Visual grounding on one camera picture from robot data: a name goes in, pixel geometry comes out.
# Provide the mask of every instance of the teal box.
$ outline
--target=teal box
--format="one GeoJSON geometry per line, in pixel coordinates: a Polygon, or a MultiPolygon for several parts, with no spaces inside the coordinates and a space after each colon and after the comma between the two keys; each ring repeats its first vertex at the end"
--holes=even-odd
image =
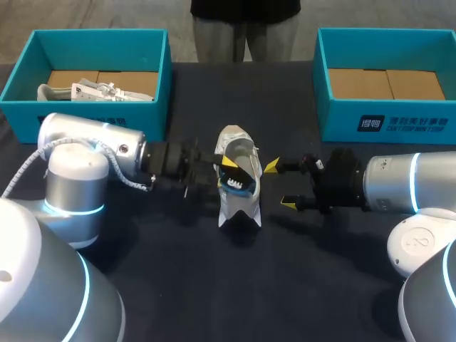
{"type": "Polygon", "coordinates": [[[320,28],[313,61],[323,141],[456,145],[453,30],[320,28]],[[434,71],[446,100],[337,99],[329,68],[434,71]]]}
{"type": "Polygon", "coordinates": [[[155,29],[34,31],[0,96],[0,108],[22,143],[36,143],[49,113],[65,113],[141,130],[163,140],[172,81],[168,35],[155,29]],[[52,70],[158,72],[152,102],[37,102],[52,70]]]}

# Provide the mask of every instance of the person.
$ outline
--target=person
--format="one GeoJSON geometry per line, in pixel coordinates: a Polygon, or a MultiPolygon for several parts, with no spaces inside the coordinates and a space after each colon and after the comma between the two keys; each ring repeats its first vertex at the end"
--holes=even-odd
{"type": "Polygon", "coordinates": [[[192,0],[199,62],[289,61],[298,30],[300,0],[192,0]]]}

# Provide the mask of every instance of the white sneaker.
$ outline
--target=white sneaker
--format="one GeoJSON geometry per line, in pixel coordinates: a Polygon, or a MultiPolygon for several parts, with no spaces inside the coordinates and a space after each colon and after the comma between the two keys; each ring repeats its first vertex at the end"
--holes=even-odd
{"type": "Polygon", "coordinates": [[[38,87],[38,101],[71,100],[71,88],[51,88],[47,84],[38,87]]]}
{"type": "Polygon", "coordinates": [[[42,84],[38,87],[37,100],[154,101],[154,98],[149,95],[114,88],[114,83],[94,83],[83,78],[79,83],[73,83],[71,88],[51,88],[49,85],[42,84]]]}
{"type": "Polygon", "coordinates": [[[252,138],[239,126],[227,126],[220,133],[215,153],[224,156],[222,166],[214,166],[219,179],[219,227],[239,211],[261,227],[259,192],[263,171],[252,138]]]}

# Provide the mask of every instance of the black table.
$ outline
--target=black table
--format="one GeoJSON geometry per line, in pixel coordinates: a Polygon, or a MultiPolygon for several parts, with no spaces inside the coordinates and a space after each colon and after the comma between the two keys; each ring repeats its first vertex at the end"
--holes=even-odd
{"type": "MultiPolygon", "coordinates": [[[[176,63],[173,78],[169,140],[198,137],[212,151],[220,130],[238,124],[254,138],[263,167],[304,152],[326,159],[339,146],[364,163],[374,155],[451,150],[321,143],[310,62],[176,63]]],[[[34,148],[2,124],[0,189],[34,148]]],[[[13,197],[43,197],[45,168],[36,162],[13,197]]],[[[175,190],[144,194],[111,184],[100,241],[83,254],[123,297],[125,340],[401,341],[402,279],[386,241],[402,217],[358,209],[322,217],[279,204],[283,194],[310,191],[299,175],[263,177],[263,227],[234,234],[217,228],[217,202],[201,207],[175,190]]]]}

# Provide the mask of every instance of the concrete floor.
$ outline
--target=concrete floor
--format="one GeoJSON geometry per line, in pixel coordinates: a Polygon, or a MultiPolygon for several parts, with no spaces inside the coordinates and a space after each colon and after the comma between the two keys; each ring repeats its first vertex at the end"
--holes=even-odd
{"type": "MultiPolygon", "coordinates": [[[[106,27],[167,29],[173,61],[196,61],[190,2],[0,0],[0,63],[16,61],[34,29],[106,27]]],[[[301,0],[301,3],[294,60],[312,58],[319,26],[456,27],[455,0],[301,0]]]]}

